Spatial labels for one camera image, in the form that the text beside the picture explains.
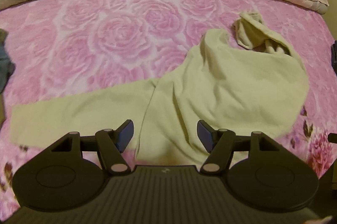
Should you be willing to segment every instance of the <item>bed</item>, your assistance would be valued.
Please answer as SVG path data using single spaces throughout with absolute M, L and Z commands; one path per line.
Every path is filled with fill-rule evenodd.
M 244 10 L 258 10 L 306 66 L 306 102 L 292 131 L 277 141 L 321 177 L 337 158 L 337 145 L 327 141 L 337 133 L 337 77 L 330 63 L 333 37 L 317 12 L 282 0 L 32 0 L 0 11 L 0 28 L 9 32 L 6 50 L 16 64 L 3 93 L 0 220 L 19 208 L 13 174 L 41 151 L 10 142 L 13 105 L 161 77 L 183 62 L 209 28 L 227 29 L 234 45 L 232 24 Z M 94 34 L 103 28 L 109 36 L 100 47 Z M 134 151 L 123 156 L 131 167 L 144 163 L 134 161 Z M 95 154 L 84 157 L 99 165 Z

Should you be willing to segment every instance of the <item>pink rose pattern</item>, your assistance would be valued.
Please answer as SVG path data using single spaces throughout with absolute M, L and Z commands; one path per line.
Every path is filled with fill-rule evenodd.
M 322 17 L 277 0 L 35 0 L 0 11 L 6 49 L 16 71 L 5 91 L 7 121 L 0 132 L 0 219 L 19 207 L 15 171 L 40 149 L 9 141 L 11 107 L 116 84 L 160 77 L 179 66 L 209 28 L 225 28 L 243 10 L 258 9 L 266 25 L 301 55 L 310 79 L 305 106 L 278 139 L 322 176 L 337 157 L 337 77 L 330 65 L 333 38 Z M 123 153 L 134 166 L 134 151 Z M 98 163 L 95 153 L 84 158 Z

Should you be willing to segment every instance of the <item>dark cloth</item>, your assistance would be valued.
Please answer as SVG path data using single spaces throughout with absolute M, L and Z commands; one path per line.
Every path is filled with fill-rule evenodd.
M 15 65 L 11 62 L 6 50 L 5 39 L 8 33 L 0 29 L 0 93 L 4 90 L 9 77 L 14 73 Z

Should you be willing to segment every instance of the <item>logo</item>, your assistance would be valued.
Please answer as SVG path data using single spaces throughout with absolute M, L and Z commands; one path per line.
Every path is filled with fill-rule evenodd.
M 171 172 L 171 170 L 169 168 L 162 169 L 161 171 L 165 174 Z

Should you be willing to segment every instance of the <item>green fabric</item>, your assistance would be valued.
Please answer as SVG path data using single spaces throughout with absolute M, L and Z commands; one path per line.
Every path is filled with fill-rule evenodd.
M 258 13 L 242 13 L 235 25 L 240 44 L 265 45 L 265 52 L 231 48 L 226 30 L 208 30 L 161 79 L 14 107 L 11 140 L 46 147 L 69 131 L 93 135 L 132 119 L 128 148 L 136 149 L 137 160 L 200 167 L 208 156 L 197 136 L 200 119 L 239 135 L 289 132 L 308 92 L 301 59 Z

